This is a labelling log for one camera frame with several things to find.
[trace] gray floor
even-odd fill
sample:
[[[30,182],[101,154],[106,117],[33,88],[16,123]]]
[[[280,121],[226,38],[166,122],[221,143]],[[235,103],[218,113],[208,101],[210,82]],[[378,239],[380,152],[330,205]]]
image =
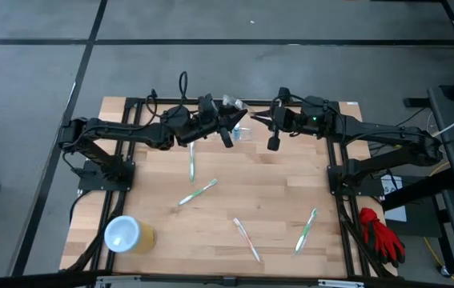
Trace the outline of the gray floor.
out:
[[[87,38],[97,8],[98,0],[0,1],[0,38]],[[435,3],[110,0],[98,37],[450,39],[454,32]],[[0,276],[7,273],[83,50],[0,46]],[[395,124],[415,112],[401,105],[402,98],[424,97],[428,87],[454,82],[454,49],[96,46],[74,116],[96,116],[104,96],[144,97],[155,88],[177,97],[182,70],[189,74],[190,97],[269,99],[287,86],[299,95],[357,101],[365,121]],[[424,111],[410,125],[425,127],[427,117]],[[406,174],[429,171],[400,168]],[[58,269],[77,182],[58,165],[28,274]],[[401,276],[453,283],[438,275],[422,238],[402,240],[407,261]]]

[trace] black metal frame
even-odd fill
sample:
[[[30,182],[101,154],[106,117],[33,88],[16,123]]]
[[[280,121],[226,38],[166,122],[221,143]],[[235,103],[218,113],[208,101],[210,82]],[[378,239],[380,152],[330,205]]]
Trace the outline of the black metal frame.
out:
[[[416,0],[420,2],[438,2],[441,3],[443,6],[446,15],[453,23],[454,29],[454,13],[452,12],[451,8],[447,0]],[[351,39],[97,39],[98,29],[102,23],[102,18],[104,16],[104,12],[106,9],[107,0],[101,0],[98,6],[97,14],[94,19],[93,26],[91,28],[91,32],[88,38],[0,38],[0,45],[24,45],[24,46],[40,46],[40,45],[85,45],[86,48],[83,52],[81,62],[78,67],[78,71],[74,80],[74,85],[71,89],[70,96],[68,99],[68,103],[66,105],[66,109],[62,115],[61,123],[67,122],[72,117],[74,112],[74,108],[78,99],[79,92],[82,87],[82,81],[84,79],[84,75],[86,73],[86,69],[88,67],[88,63],[90,61],[91,52],[94,46],[101,46],[101,45],[108,45],[108,46],[122,46],[122,45],[289,45],[289,44],[297,44],[302,46],[450,46],[454,47],[454,39],[401,39],[401,40],[394,40],[394,39],[382,39],[382,40],[351,40]],[[170,104],[174,102],[171,99],[159,99],[161,104]],[[186,101],[186,104],[196,104],[195,100]],[[250,105],[268,105],[266,101],[249,101]],[[347,157],[347,152],[345,151],[345,147],[341,149],[343,155],[343,159]],[[50,191],[50,186],[54,179],[55,169],[58,165],[58,160],[61,155],[61,150],[58,148],[56,141],[54,141],[53,146],[51,147],[51,151],[49,156],[46,160],[46,165],[42,171],[42,177],[38,183],[37,190],[35,191],[34,201],[30,208],[28,214],[28,222],[26,223],[22,236],[18,241],[17,250],[14,253],[10,264],[10,272],[12,276],[21,276],[24,273],[27,260],[29,258],[30,249],[33,245],[34,238],[36,235],[36,231],[38,230],[38,225],[40,219],[42,217],[43,209],[46,204],[46,200],[48,198],[48,194]],[[335,163],[335,155],[330,155],[331,163]],[[340,195],[335,196],[337,201],[337,205],[344,205],[342,198],[339,198]],[[357,204],[356,198],[350,197],[349,204],[352,211],[357,211]],[[104,210],[103,212],[107,211],[106,203],[104,203]],[[360,228],[360,224],[355,221],[356,229]],[[354,270],[352,268],[352,261],[351,264],[348,264],[348,259],[352,259],[351,251],[349,250],[349,241],[348,241],[348,234],[346,228],[341,224],[341,236],[343,239],[343,246],[345,252],[345,259],[347,260],[347,268],[348,268],[348,275],[352,276],[354,274]],[[112,266],[112,261],[114,255],[108,255],[108,259],[110,259],[110,265]],[[368,275],[368,266],[367,261],[364,259],[363,255],[360,254],[360,262],[362,263],[362,272],[363,275]],[[241,278],[235,282],[237,284],[241,283]],[[313,284],[314,282],[309,282],[310,279],[288,279],[289,284]],[[249,281],[243,281],[243,283],[263,283],[266,284],[263,279],[252,279]]]

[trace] yellow cable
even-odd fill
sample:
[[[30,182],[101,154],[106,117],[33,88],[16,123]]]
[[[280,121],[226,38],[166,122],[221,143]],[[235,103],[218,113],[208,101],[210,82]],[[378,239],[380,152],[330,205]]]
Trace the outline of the yellow cable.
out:
[[[449,162],[446,162],[446,163],[438,166],[437,168],[434,169],[434,171],[431,174],[429,174],[429,176],[432,176],[432,175],[438,173],[438,171],[442,170],[443,168],[445,168],[448,165],[449,165]],[[444,266],[444,264],[442,264],[442,261],[436,255],[436,253],[433,250],[432,246],[429,244],[429,241],[425,237],[423,237],[423,239],[424,239],[424,242],[426,243],[426,246],[428,247],[429,252],[432,253],[432,255],[433,255],[434,259],[436,260],[436,262],[438,263],[438,265]]]

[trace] white label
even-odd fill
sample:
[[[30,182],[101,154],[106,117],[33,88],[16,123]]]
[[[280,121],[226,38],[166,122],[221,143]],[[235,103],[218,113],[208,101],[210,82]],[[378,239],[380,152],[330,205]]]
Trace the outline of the white label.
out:
[[[396,183],[397,189],[403,188],[403,182],[401,181],[401,177],[394,176],[394,182]],[[396,186],[394,186],[392,178],[388,174],[381,178],[381,185],[384,187],[385,195],[396,191]],[[404,208],[404,206],[401,206],[386,211],[385,219],[406,222],[406,209]]]

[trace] wooden tabletop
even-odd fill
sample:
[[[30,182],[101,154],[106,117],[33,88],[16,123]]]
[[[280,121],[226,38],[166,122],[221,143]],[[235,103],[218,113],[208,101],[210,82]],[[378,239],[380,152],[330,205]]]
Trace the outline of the wooden tabletop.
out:
[[[106,97],[99,117],[120,122],[125,98]],[[159,112],[171,106],[159,105]],[[267,107],[256,107],[266,110]],[[356,102],[341,102],[341,113],[361,120]],[[142,122],[150,114],[142,111]],[[195,143],[195,181],[189,179],[189,148],[153,150],[136,144],[135,183],[127,194],[124,214],[152,225],[155,248],[146,255],[116,254],[114,272],[233,276],[345,278],[346,267],[335,199],[327,184],[326,141],[281,134],[278,152],[267,149],[270,132],[249,117],[241,126],[251,129],[251,140],[224,147],[219,136]],[[115,141],[97,143],[113,154]],[[348,146],[350,158],[370,157],[366,142]],[[177,203],[213,178],[218,184],[176,210]],[[97,233],[103,191],[82,198],[75,207],[61,268],[73,264]],[[384,222],[380,205],[358,197],[359,208],[372,208]],[[302,253],[294,247],[312,209],[317,216]],[[232,219],[244,225],[262,258],[258,263]],[[357,274],[360,263],[352,240]],[[99,267],[105,266],[104,245]],[[396,273],[393,267],[388,270]]]

